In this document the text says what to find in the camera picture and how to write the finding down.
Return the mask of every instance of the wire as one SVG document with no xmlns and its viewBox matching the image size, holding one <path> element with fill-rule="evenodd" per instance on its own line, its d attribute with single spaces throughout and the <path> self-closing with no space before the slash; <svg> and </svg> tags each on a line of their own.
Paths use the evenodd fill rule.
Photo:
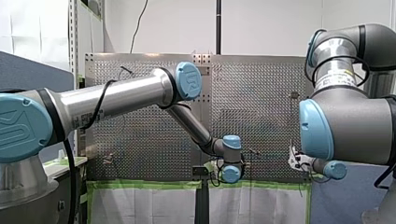
<svg viewBox="0 0 396 224">
<path fill-rule="evenodd" d="M 103 99 L 105 98 L 107 88 L 108 88 L 113 82 L 117 82 L 117 80 L 110 79 L 110 80 L 105 84 L 105 86 L 103 87 L 103 90 L 102 90 L 102 95 L 100 96 L 99 101 L 98 101 L 98 103 L 96 104 L 96 107 L 95 107 L 95 110 L 93 111 L 93 115 L 92 115 L 92 117 L 91 117 L 90 122 L 89 122 L 88 124 L 84 125 L 84 127 L 82 127 L 81 129 L 84 129 L 84 130 L 85 130 L 85 129 L 89 129 L 89 128 L 91 128 L 91 126 L 95 123 L 96 117 L 97 117 L 98 114 L 99 114 L 99 110 L 100 110 L 100 107 L 101 107 L 101 105 L 102 105 Z"/>
<path fill-rule="evenodd" d="M 120 68 L 121 68 L 121 70 L 120 70 L 118 78 L 117 78 L 118 81 L 120 81 L 120 77 L 121 77 L 121 74 L 122 74 L 123 71 L 127 71 L 129 73 L 129 75 L 133 75 L 134 74 L 133 71 L 129 70 L 125 66 L 120 66 Z"/>
<path fill-rule="evenodd" d="M 149 0 L 146 0 L 146 3 L 143 7 L 142 12 L 140 13 L 139 19 L 137 20 L 137 26 L 136 26 L 136 30 L 134 31 L 134 37 L 132 37 L 132 44 L 131 44 L 131 50 L 129 50 L 129 53 L 132 53 L 133 49 L 134 49 L 134 38 L 137 35 L 137 32 L 139 31 L 139 27 L 140 27 L 140 21 L 142 20 L 143 14 L 146 11 L 146 7 L 148 6 L 148 2 Z"/>
<path fill-rule="evenodd" d="M 217 188 L 220 186 L 221 182 L 219 181 L 219 178 L 218 178 L 218 184 L 215 184 L 215 182 L 213 181 L 213 176 L 212 176 L 213 174 L 214 174 L 214 172 L 210 172 L 210 174 L 209 174 L 210 183 L 212 183 L 212 185 Z"/>
<path fill-rule="evenodd" d="M 318 29 L 315 31 L 314 35 L 312 35 L 311 41 L 309 41 L 308 43 L 308 50 L 306 51 L 306 57 L 305 57 L 305 63 L 304 63 L 304 75 L 305 77 L 312 82 L 312 79 L 309 77 L 308 72 L 306 71 L 306 65 L 308 63 L 308 60 L 311 60 L 311 54 L 313 53 L 313 47 L 314 47 L 314 42 L 316 40 L 316 38 L 318 37 L 318 35 L 322 32 L 326 32 L 326 30 L 323 29 Z"/>
<path fill-rule="evenodd" d="M 70 142 L 68 138 L 64 140 L 64 149 L 66 151 L 70 170 L 70 212 L 68 223 L 74 224 L 77 208 L 77 172 L 74 162 L 73 150 L 70 147 Z"/>
<path fill-rule="evenodd" d="M 370 76 L 370 66 L 369 66 L 369 64 L 368 64 L 366 61 L 364 61 L 363 59 L 361 59 L 361 58 L 359 58 L 359 57 L 356 57 L 356 56 L 351 56 L 351 55 L 337 55 L 337 56 L 332 56 L 332 57 L 330 57 L 330 58 L 327 58 L 327 59 L 323 60 L 322 62 L 320 62 L 320 63 L 315 67 L 314 72 L 312 73 L 312 77 L 311 77 L 311 79 L 309 79 L 309 80 L 312 82 L 312 85 L 313 85 L 314 87 L 316 86 L 315 74 L 316 74 L 316 72 L 319 70 L 319 68 L 320 68 L 323 64 L 325 64 L 325 63 L 327 63 L 327 62 L 329 62 L 329 61 L 331 61 L 331 60 L 340 59 L 340 58 L 354 59 L 354 60 L 357 61 L 358 63 L 362 63 L 362 65 L 364 66 L 363 69 L 366 70 L 366 76 L 365 76 L 365 77 L 362 79 L 362 81 L 357 85 L 358 87 L 361 86 L 361 85 L 363 85 L 363 84 L 369 79 L 369 76 Z"/>
<path fill-rule="evenodd" d="M 314 175 L 312 174 L 312 171 L 309 172 L 309 177 L 311 178 L 312 181 L 314 181 L 314 182 L 316 182 L 318 184 L 324 184 L 324 183 L 327 183 L 327 182 L 329 182 L 331 180 L 331 178 L 327 177 L 327 179 L 324 180 L 324 181 L 318 181 L 318 180 L 316 180 L 314 178 Z"/>
<path fill-rule="evenodd" d="M 18 93 L 18 92 L 23 92 L 26 90 L 23 89 L 2 89 L 0 90 L 0 93 Z"/>
</svg>

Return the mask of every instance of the end effector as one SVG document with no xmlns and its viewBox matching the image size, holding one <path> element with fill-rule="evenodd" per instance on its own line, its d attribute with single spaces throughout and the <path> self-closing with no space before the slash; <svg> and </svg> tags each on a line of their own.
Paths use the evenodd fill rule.
<svg viewBox="0 0 396 224">
<path fill-rule="evenodd" d="M 341 161 L 325 161 L 312 158 L 303 152 L 290 149 L 289 166 L 297 171 L 324 175 L 330 179 L 341 180 L 347 175 L 347 167 Z"/>
<path fill-rule="evenodd" d="M 242 147 L 238 135 L 225 135 L 222 139 L 212 137 L 187 105 L 175 104 L 166 111 L 190 134 L 205 154 L 224 159 L 221 177 L 226 183 L 236 183 L 242 177 Z"/>
</svg>

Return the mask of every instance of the white wall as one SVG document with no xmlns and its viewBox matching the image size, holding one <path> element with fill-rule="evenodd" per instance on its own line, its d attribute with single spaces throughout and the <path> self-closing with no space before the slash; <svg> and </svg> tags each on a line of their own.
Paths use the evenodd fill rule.
<svg viewBox="0 0 396 224">
<path fill-rule="evenodd" d="M 105 51 L 129 52 L 145 0 L 105 1 Z M 305 55 L 321 27 L 318 0 L 222 1 L 222 53 Z M 134 52 L 215 52 L 215 0 L 149 0 Z"/>
<path fill-rule="evenodd" d="M 223 2 L 223 54 L 305 56 L 321 27 L 318 0 L 227 0 Z"/>
<path fill-rule="evenodd" d="M 105 1 L 105 51 L 129 52 L 145 0 Z M 215 51 L 216 1 L 148 0 L 134 52 Z"/>
<path fill-rule="evenodd" d="M 323 28 L 333 30 L 363 23 L 390 27 L 394 15 L 393 1 L 323 0 Z"/>
<path fill-rule="evenodd" d="M 0 50 L 69 71 L 67 0 L 0 0 Z"/>
</svg>

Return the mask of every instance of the green tape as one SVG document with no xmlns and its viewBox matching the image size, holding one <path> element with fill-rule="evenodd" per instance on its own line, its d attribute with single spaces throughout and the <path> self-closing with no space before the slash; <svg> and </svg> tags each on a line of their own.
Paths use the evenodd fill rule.
<svg viewBox="0 0 396 224">
<path fill-rule="evenodd" d="M 312 185 L 309 184 L 306 191 L 306 211 L 305 211 L 305 224 L 311 223 L 311 196 Z"/>
<path fill-rule="evenodd" d="M 87 201 L 88 201 L 88 199 L 87 199 L 87 193 L 82 194 L 82 195 L 79 196 L 79 203 L 80 203 L 80 204 L 85 203 L 85 202 L 87 202 Z"/>
<path fill-rule="evenodd" d="M 176 181 L 176 182 L 157 182 L 145 180 L 103 180 L 103 181 L 87 181 L 87 200 L 88 200 L 88 223 L 92 219 L 92 197 L 96 189 L 199 189 L 200 181 Z M 311 211 L 311 184 L 294 184 L 294 183 L 277 183 L 266 181 L 249 181 L 242 180 L 235 184 L 222 184 L 218 189 L 232 188 L 259 188 L 259 189 L 289 189 L 289 190 L 306 190 L 306 224 L 309 224 Z"/>
<path fill-rule="evenodd" d="M 89 188 L 88 182 L 87 182 L 87 195 L 88 195 L 88 223 L 91 223 L 92 219 L 92 197 L 93 197 L 93 191 L 94 188 Z"/>
</svg>

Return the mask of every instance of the black cable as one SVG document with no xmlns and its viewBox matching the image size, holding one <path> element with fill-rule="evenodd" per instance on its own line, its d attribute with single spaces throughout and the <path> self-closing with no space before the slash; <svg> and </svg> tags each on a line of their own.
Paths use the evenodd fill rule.
<svg viewBox="0 0 396 224">
<path fill-rule="evenodd" d="M 337 55 L 337 56 L 332 56 L 332 57 L 330 57 L 330 58 L 327 58 L 327 59 L 323 60 L 322 62 L 320 62 L 320 63 L 315 67 L 314 72 L 312 73 L 311 79 L 309 79 L 309 80 L 312 82 L 312 85 L 314 86 L 314 88 L 315 88 L 315 86 L 316 86 L 315 75 L 316 75 L 316 72 L 319 70 L 319 68 L 320 68 L 323 64 L 325 64 L 325 63 L 327 63 L 327 62 L 329 62 L 329 61 L 331 61 L 331 60 L 340 59 L 340 58 L 354 59 L 355 61 L 357 61 L 358 63 L 361 63 L 361 64 L 363 65 L 363 69 L 366 70 L 366 76 L 365 76 L 364 79 L 361 81 L 361 83 L 358 84 L 358 87 L 361 86 L 361 85 L 363 85 L 363 84 L 369 79 L 369 76 L 370 76 L 370 66 L 369 66 L 369 64 L 368 64 L 366 61 L 364 61 L 363 59 L 361 59 L 361 58 L 359 58 L 359 57 L 356 57 L 356 56 L 351 56 L 351 55 Z"/>
<path fill-rule="evenodd" d="M 118 75 L 118 78 L 117 78 L 118 81 L 120 81 L 121 74 L 122 74 L 123 71 L 127 71 L 127 72 L 129 73 L 129 75 L 133 75 L 133 74 L 134 74 L 133 71 L 129 70 L 129 69 L 126 68 L 125 66 L 120 66 L 120 68 L 121 68 L 121 70 L 120 70 L 119 75 Z"/>
<path fill-rule="evenodd" d="M 312 79 L 309 77 L 308 71 L 306 71 L 306 65 L 308 63 L 308 60 L 310 60 L 310 58 L 311 58 L 311 54 L 313 53 L 312 48 L 314 47 L 315 39 L 321 32 L 326 32 L 326 30 L 318 29 L 315 31 L 314 35 L 311 38 L 311 41 L 309 41 L 309 43 L 308 43 L 308 50 L 306 51 L 306 57 L 305 57 L 305 63 L 304 63 L 304 75 L 311 82 L 312 82 Z"/>
<path fill-rule="evenodd" d="M 64 149 L 66 151 L 70 170 L 70 212 L 68 223 L 74 224 L 77 208 L 77 171 L 74 161 L 73 150 L 70 146 L 68 138 L 64 140 Z"/>
<path fill-rule="evenodd" d="M 380 185 L 382 181 L 387 178 L 388 175 L 390 175 L 393 170 L 396 168 L 396 163 L 393 163 L 393 165 L 389 166 L 387 170 L 374 182 L 374 186 L 378 189 L 389 189 L 387 186 L 382 186 Z"/>
<path fill-rule="evenodd" d="M 134 37 L 132 37 L 131 50 L 129 50 L 129 53 L 132 53 L 132 50 L 134 49 L 134 38 L 136 37 L 137 32 L 139 31 L 140 21 L 142 20 L 143 14 L 146 11 L 146 7 L 148 6 L 148 2 L 149 2 L 149 0 L 146 0 L 145 6 L 143 7 L 142 12 L 140 13 L 139 19 L 137 20 L 137 26 L 136 26 L 136 30 L 134 31 Z"/>
<path fill-rule="evenodd" d="M 318 180 L 316 180 L 316 179 L 314 178 L 314 175 L 312 175 L 312 171 L 309 172 L 309 177 L 311 178 L 312 181 L 314 181 L 314 182 L 316 182 L 316 183 L 318 183 L 318 184 L 324 184 L 324 183 L 327 183 L 327 182 L 329 182 L 329 181 L 331 180 L 329 177 L 327 177 L 326 180 L 318 181 Z"/>
<path fill-rule="evenodd" d="M 91 117 L 90 122 L 89 122 L 88 124 L 84 125 L 84 127 L 82 127 L 81 129 L 89 129 L 89 128 L 95 123 L 96 117 L 97 117 L 98 114 L 99 114 L 99 110 L 100 110 L 100 107 L 101 107 L 101 105 L 102 105 L 103 99 L 105 98 L 107 88 L 108 88 L 113 82 L 117 82 L 117 80 L 110 79 L 110 80 L 105 84 L 105 86 L 103 87 L 102 95 L 101 95 L 100 98 L 99 98 L 99 101 L 98 101 L 98 103 L 97 103 L 97 105 L 96 105 L 96 107 L 95 107 L 95 110 L 93 111 L 93 115 L 92 115 L 92 117 Z"/>
<path fill-rule="evenodd" d="M 18 93 L 18 92 L 23 92 L 26 90 L 23 89 L 2 89 L 0 90 L 0 93 Z"/>
<path fill-rule="evenodd" d="M 213 173 L 214 173 L 214 172 L 210 172 L 210 174 L 209 174 L 209 176 L 210 176 L 210 182 L 212 183 L 212 185 L 213 185 L 214 187 L 217 188 L 217 187 L 220 186 L 221 182 L 219 181 L 219 178 L 218 178 L 218 184 L 215 184 L 215 182 L 213 181 L 213 177 L 212 177 Z"/>
</svg>

